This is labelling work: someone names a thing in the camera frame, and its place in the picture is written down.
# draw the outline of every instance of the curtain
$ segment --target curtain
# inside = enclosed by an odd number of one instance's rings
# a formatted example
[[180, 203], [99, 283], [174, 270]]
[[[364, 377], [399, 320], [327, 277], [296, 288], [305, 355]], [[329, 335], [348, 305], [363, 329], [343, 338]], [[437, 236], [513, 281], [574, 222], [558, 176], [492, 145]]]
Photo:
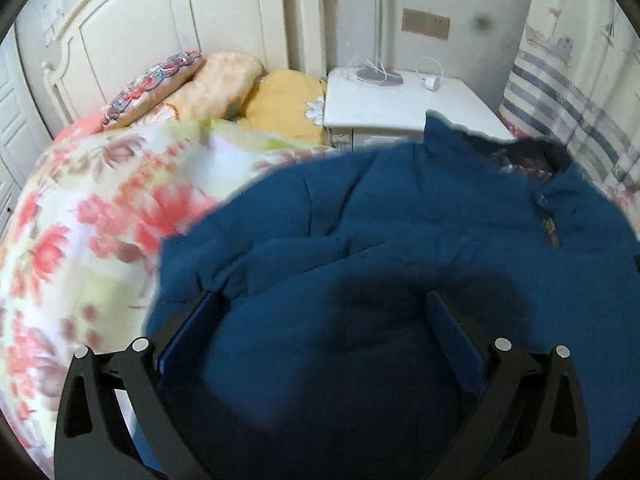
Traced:
[[499, 113], [565, 144], [640, 235], [640, 40], [615, 0], [531, 0]]

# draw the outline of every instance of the white headboard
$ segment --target white headboard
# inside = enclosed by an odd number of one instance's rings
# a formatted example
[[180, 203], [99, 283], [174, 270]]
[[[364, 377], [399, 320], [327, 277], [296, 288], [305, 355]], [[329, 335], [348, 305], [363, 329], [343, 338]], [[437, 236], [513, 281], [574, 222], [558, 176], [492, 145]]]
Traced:
[[[322, 0], [300, 0], [305, 71], [326, 76]], [[56, 37], [62, 60], [43, 64], [64, 124], [96, 111], [148, 67], [182, 50], [253, 54], [289, 67], [283, 0], [83, 0]]]

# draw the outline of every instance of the nightstand top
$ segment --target nightstand top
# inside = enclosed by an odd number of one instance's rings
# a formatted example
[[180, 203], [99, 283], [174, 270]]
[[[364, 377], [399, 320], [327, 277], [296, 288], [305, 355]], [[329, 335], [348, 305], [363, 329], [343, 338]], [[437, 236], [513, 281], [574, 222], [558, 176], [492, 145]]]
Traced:
[[420, 84], [415, 72], [399, 71], [404, 84], [373, 87], [355, 79], [354, 68], [336, 68], [329, 74], [324, 126], [424, 130], [425, 113], [436, 110], [451, 123], [502, 140], [513, 136], [500, 119], [462, 81], [443, 78], [432, 92]]

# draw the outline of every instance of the metal pin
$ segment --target metal pin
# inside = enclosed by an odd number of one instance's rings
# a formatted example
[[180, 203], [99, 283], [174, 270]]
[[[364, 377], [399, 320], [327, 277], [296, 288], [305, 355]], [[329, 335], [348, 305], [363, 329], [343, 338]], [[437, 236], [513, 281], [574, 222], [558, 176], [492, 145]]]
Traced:
[[503, 337], [499, 337], [495, 340], [495, 347], [498, 350], [502, 350], [503, 352], [508, 352], [509, 350], [511, 350], [511, 341]]
[[136, 351], [136, 352], [142, 352], [143, 350], [146, 350], [149, 346], [149, 339], [145, 339], [144, 337], [140, 337], [138, 339], [136, 339], [133, 342], [133, 345], [131, 345], [131, 347]]
[[562, 358], [562, 359], [567, 359], [569, 357], [569, 355], [571, 355], [571, 352], [569, 352], [569, 349], [564, 346], [564, 345], [559, 345], [556, 347], [556, 353]]
[[74, 355], [76, 356], [76, 359], [82, 359], [88, 353], [89, 349], [86, 346], [79, 346], [78, 348], [76, 348]]

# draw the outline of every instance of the white flower on pillow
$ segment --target white flower on pillow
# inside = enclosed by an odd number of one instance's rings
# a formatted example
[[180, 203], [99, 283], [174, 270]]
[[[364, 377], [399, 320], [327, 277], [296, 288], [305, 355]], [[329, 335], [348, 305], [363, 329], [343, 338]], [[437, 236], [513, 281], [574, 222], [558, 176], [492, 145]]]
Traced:
[[319, 96], [315, 103], [307, 101], [306, 105], [310, 110], [305, 114], [305, 117], [312, 119], [316, 126], [322, 126], [324, 124], [324, 96]]

